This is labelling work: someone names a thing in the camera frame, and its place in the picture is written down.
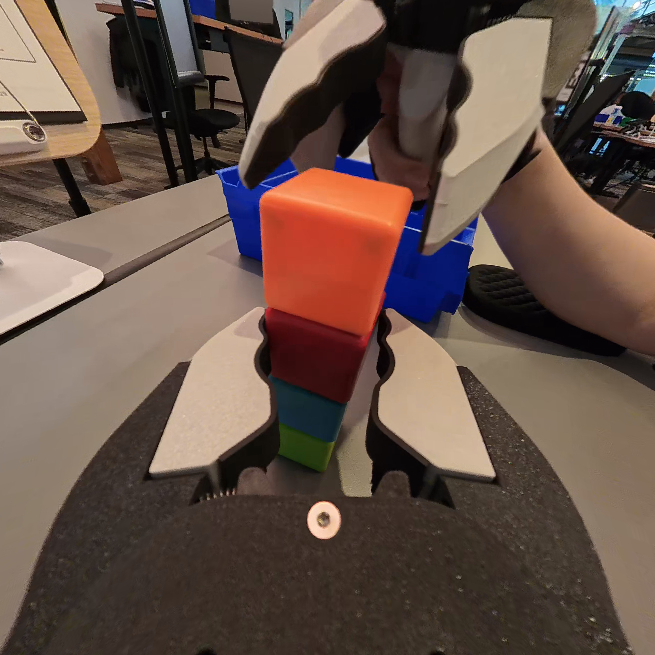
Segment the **wooden instruction sign board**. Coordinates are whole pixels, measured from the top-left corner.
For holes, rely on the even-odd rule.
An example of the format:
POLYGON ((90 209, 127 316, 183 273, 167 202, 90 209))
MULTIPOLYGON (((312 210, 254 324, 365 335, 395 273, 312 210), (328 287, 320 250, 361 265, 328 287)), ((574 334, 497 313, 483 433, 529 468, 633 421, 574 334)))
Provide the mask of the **wooden instruction sign board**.
POLYGON ((86 153, 98 104, 45 1, 1 2, 1 167, 86 153))

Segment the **red magnetic cube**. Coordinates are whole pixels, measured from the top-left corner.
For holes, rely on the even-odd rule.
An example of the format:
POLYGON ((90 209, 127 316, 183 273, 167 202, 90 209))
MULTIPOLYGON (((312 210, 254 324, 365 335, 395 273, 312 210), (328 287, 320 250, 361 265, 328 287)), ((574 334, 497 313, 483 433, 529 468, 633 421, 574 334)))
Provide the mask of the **red magnetic cube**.
POLYGON ((265 310, 271 375, 340 404, 350 401, 376 322, 365 335, 265 310))

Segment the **black partition panel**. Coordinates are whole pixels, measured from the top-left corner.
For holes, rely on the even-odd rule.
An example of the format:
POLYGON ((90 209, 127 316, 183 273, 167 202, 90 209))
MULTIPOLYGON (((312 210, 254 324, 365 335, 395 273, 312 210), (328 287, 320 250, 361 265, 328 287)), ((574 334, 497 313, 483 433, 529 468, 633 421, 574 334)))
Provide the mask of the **black partition panel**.
POLYGON ((242 98, 247 133, 268 79, 281 57, 282 43, 246 35, 230 27, 223 34, 242 98))

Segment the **blue plastic bin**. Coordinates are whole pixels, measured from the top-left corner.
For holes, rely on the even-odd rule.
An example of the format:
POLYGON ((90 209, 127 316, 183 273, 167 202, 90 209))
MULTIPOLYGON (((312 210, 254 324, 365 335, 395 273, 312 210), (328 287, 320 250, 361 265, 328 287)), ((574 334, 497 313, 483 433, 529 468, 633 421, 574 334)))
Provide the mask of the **blue plastic bin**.
MULTIPOLYGON (((282 163, 252 190, 243 186, 238 167, 217 171, 242 256, 262 261, 259 202, 261 196, 297 176, 290 160, 282 163)), ((478 220, 430 256, 419 253, 425 210, 410 211, 385 288, 385 308, 429 323, 441 312, 454 314, 461 304, 478 220)))

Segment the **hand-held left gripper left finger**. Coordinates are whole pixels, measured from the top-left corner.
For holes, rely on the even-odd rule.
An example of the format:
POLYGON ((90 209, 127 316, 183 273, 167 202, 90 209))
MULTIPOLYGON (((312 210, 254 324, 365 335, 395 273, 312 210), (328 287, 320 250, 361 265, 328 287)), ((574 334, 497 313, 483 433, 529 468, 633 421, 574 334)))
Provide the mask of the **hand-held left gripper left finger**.
POLYGON ((265 309, 256 307, 207 341, 190 361, 150 464, 154 479, 204 475, 213 492, 266 470, 280 429, 265 309))

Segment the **teal magnetic cube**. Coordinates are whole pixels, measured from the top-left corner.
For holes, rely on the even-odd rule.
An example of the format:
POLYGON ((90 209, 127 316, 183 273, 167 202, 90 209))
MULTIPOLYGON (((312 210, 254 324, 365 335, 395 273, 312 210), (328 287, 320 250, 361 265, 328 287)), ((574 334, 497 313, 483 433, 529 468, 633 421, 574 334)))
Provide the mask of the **teal magnetic cube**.
POLYGON ((347 404, 310 392, 269 376, 275 395, 279 421, 326 443, 337 440, 347 404))

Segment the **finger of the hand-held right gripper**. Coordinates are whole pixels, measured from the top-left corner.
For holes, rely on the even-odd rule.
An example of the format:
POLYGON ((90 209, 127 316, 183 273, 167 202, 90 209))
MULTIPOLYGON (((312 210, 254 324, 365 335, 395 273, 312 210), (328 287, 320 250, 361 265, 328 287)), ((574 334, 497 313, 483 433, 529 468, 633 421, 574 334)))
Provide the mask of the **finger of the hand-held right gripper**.
POLYGON ((366 135, 342 143, 345 103, 375 87, 387 21, 374 1, 315 1, 283 46, 250 122, 238 172, 252 189, 287 159, 298 170, 328 167, 366 135))
POLYGON ((421 254, 432 255, 478 217, 535 132, 551 32, 552 19, 510 19, 464 41, 466 95, 448 118, 454 143, 438 164, 421 254))

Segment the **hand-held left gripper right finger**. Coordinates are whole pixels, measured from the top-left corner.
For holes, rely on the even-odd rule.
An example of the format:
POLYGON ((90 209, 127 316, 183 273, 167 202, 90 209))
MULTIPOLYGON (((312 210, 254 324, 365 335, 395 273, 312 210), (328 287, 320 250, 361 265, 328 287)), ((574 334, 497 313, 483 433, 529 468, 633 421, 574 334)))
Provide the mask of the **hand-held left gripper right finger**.
POLYGON ((458 367, 430 336, 395 310, 381 312, 365 433, 372 493, 392 471, 412 497, 446 497, 444 478, 494 483, 496 471, 458 367))

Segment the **green magnetic cube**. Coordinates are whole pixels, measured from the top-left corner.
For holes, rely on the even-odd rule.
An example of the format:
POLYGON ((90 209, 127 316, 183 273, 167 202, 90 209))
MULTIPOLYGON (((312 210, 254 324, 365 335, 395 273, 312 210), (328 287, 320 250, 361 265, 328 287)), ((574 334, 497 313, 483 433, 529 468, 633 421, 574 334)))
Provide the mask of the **green magnetic cube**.
POLYGON ((278 454, 316 472, 324 472, 330 463, 336 441, 323 441, 285 424, 279 425, 278 454))

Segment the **white sign stand base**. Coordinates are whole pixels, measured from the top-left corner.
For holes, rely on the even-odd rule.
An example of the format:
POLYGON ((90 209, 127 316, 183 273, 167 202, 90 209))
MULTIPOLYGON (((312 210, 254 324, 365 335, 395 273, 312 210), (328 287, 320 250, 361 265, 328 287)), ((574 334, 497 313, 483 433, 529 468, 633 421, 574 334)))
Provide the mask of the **white sign stand base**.
POLYGON ((96 289, 104 280, 94 266, 35 244, 1 246, 1 335, 96 289))

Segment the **black textured mat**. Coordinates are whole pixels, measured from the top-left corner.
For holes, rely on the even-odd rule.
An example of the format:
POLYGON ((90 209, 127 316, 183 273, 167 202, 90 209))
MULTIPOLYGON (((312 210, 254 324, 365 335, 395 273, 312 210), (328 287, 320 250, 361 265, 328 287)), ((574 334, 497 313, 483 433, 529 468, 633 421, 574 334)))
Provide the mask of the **black textured mat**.
POLYGON ((626 348, 572 325, 536 299, 512 269, 475 265, 468 270, 462 304, 500 327, 596 356, 618 357, 626 348))

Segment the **person's right hand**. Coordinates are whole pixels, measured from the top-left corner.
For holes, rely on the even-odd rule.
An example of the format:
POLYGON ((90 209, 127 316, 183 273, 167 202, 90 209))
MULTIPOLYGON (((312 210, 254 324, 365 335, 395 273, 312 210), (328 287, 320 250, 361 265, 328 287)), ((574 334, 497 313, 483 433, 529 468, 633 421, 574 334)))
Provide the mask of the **person's right hand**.
POLYGON ((406 156, 399 147, 398 94, 403 66, 393 52, 387 50, 385 55, 375 86, 339 104, 321 128, 301 140, 290 159, 298 172, 333 170, 344 137, 355 147, 366 143, 376 179, 408 188, 420 206, 430 194, 430 168, 406 156))

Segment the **person's right forearm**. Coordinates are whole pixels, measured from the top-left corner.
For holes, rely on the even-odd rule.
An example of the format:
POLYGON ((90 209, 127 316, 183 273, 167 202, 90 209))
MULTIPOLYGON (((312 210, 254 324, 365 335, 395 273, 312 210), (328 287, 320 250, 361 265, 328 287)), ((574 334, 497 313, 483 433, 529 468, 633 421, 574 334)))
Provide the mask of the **person's right forearm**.
POLYGON ((555 316, 654 356, 654 239, 587 195, 542 128, 531 154, 482 211, 499 248, 555 316))

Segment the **slanted wooden post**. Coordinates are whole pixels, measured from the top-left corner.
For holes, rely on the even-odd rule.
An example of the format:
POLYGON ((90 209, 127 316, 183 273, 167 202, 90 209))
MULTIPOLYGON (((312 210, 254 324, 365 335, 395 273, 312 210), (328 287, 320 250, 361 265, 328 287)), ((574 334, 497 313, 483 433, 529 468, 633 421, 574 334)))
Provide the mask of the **slanted wooden post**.
POLYGON ((115 154, 103 127, 94 145, 80 156, 86 179, 93 185, 108 186, 123 181, 115 154))

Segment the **orange magnetic cube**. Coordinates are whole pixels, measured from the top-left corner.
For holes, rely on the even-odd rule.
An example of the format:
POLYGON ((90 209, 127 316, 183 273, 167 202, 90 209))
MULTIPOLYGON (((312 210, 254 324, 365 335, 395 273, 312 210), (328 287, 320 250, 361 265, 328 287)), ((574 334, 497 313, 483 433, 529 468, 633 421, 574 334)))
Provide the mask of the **orange magnetic cube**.
POLYGON ((364 336, 413 204, 406 187, 313 168, 260 200, 268 307, 364 336))

